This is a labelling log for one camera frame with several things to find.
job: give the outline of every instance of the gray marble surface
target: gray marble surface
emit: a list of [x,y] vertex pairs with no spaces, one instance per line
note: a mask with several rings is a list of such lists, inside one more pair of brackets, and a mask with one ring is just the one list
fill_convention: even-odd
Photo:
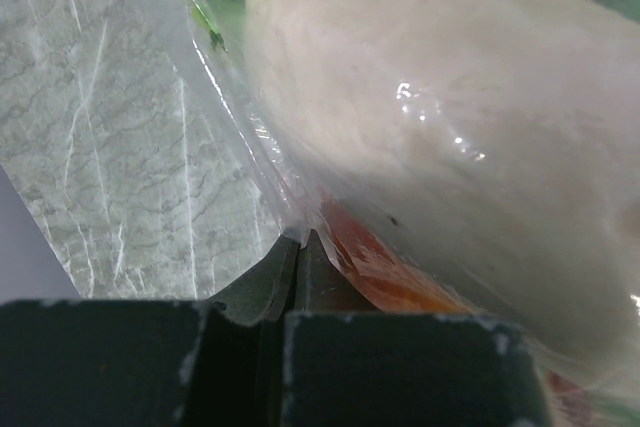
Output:
[[206,297],[275,240],[207,108],[134,0],[0,0],[0,164],[83,296]]

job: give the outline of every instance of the plastic bag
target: plastic bag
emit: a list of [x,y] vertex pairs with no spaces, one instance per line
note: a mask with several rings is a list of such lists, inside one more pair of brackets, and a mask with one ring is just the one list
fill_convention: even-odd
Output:
[[518,322],[640,422],[640,0],[140,0],[281,229],[383,309]]

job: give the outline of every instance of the white food item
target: white food item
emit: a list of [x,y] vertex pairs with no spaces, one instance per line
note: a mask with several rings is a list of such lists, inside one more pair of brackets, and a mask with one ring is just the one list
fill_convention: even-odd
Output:
[[559,373],[640,403],[640,26],[591,0],[246,5],[300,168]]

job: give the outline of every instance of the clear plastic wrap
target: clear plastic wrap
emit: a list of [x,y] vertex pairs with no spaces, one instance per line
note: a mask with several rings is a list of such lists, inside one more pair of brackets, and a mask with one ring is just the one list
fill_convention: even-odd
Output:
[[139,1],[283,232],[521,324],[559,424],[640,425],[640,0]]

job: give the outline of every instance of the marble countertop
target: marble countertop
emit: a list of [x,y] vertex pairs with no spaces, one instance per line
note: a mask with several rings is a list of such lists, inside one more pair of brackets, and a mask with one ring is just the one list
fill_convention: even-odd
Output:
[[0,165],[74,285],[203,298],[277,228],[134,0],[0,0]]

